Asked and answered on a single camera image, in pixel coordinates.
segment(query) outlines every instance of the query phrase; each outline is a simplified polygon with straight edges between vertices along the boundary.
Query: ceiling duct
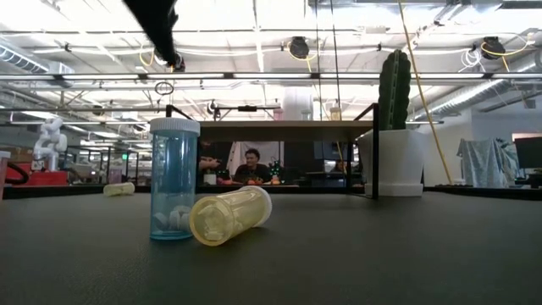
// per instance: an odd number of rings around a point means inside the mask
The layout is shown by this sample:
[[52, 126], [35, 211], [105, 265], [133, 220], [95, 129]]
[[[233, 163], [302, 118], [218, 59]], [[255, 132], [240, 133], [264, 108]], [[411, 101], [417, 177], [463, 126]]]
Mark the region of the ceiling duct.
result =
[[26, 54], [23, 50], [5, 41], [0, 42], [0, 59], [32, 74], [44, 74], [49, 71], [48, 63]]
[[[541, 73], [542, 50], [520, 58], [509, 64], [511, 72], [517, 73]], [[451, 94], [429, 104], [429, 112], [432, 115], [446, 116], [455, 114], [477, 103], [485, 102], [499, 94], [507, 92], [513, 84], [510, 80], [488, 80], [478, 86], [468, 86], [458, 89]], [[427, 117], [423, 109], [418, 110], [409, 119], [422, 120]]]
[[[75, 71], [60, 62], [37, 58], [6, 41], [0, 41], [0, 60], [31, 74], [73, 74]], [[66, 80], [49, 81], [52, 85], [69, 87], [73, 82]]]

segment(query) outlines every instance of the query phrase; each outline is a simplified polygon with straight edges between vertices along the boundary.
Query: blue pill bottle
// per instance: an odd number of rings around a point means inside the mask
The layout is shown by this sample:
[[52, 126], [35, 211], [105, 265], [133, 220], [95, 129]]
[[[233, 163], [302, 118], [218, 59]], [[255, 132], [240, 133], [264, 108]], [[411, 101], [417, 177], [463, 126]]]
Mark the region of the blue pill bottle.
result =
[[179, 118], [153, 119], [151, 134], [151, 238], [191, 237], [189, 219], [196, 190], [200, 124]]

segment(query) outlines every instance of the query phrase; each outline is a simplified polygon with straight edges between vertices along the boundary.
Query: table surface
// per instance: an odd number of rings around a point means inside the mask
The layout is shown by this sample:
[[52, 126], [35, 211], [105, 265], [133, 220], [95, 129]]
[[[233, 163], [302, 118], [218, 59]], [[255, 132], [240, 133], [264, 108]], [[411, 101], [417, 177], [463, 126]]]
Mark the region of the table surface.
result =
[[541, 202], [272, 198], [221, 247], [151, 241], [148, 194], [4, 200], [0, 303], [542, 303]]
[[202, 121], [204, 141], [354, 141], [373, 121]]

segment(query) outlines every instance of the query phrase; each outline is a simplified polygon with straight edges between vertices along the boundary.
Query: white robot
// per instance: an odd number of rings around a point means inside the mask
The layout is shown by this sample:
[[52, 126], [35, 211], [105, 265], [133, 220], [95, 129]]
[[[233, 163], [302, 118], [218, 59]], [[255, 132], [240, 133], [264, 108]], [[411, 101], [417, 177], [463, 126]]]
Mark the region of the white robot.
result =
[[58, 153], [66, 151], [68, 139], [60, 133], [60, 127], [64, 122], [60, 118], [47, 119], [40, 128], [40, 139], [34, 145], [34, 161], [32, 170], [42, 170], [45, 167], [45, 160], [49, 159], [48, 170], [58, 170]]

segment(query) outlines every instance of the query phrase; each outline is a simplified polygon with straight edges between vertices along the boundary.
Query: fluorescent light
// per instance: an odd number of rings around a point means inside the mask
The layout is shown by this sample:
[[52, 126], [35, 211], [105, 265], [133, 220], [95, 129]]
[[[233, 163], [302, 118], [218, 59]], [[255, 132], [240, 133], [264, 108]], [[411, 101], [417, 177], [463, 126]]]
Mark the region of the fluorescent light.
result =
[[[428, 121], [422, 121], [422, 122], [406, 122], [407, 125], [429, 125], [430, 123]], [[444, 121], [433, 121], [434, 125], [441, 125], [444, 124]]]
[[84, 130], [82, 128], [79, 128], [77, 126], [70, 126], [70, 125], [67, 125], [66, 127], [70, 128], [71, 130], [75, 130], [75, 131], [79, 131], [79, 132], [88, 132], [87, 130]]
[[433, 79], [481, 79], [484, 74], [482, 73], [420, 73], [420, 79], [433, 80]]
[[93, 133], [97, 136], [103, 136], [108, 138], [118, 138], [119, 135], [113, 133], [113, 132], [103, 132], [103, 131], [93, 131]]
[[497, 73], [493, 74], [496, 79], [540, 79], [540, 73]]
[[235, 73], [235, 79], [308, 79], [310, 73]]
[[152, 80], [186, 80], [186, 79], [220, 79], [224, 78], [222, 73], [168, 73], [168, 74], [151, 74], [147, 78]]
[[124, 143], [148, 143], [151, 140], [123, 140]]
[[[322, 73], [322, 78], [337, 78], [336, 73]], [[363, 79], [363, 80], [377, 80], [380, 77], [378, 73], [339, 73], [339, 78], [342, 79]]]
[[64, 125], [100, 125], [100, 122], [64, 122]]
[[63, 75], [65, 80], [137, 80], [138, 75]]
[[20, 121], [20, 122], [9, 122], [11, 125], [41, 125], [45, 122], [43, 121]]
[[29, 116], [41, 118], [41, 119], [56, 119], [56, 114], [51, 114], [48, 112], [41, 112], [41, 111], [23, 111], [22, 114], [26, 114]]
[[138, 125], [138, 124], [149, 124], [147, 121], [107, 121], [106, 125]]
[[52, 75], [0, 75], [0, 80], [54, 80]]

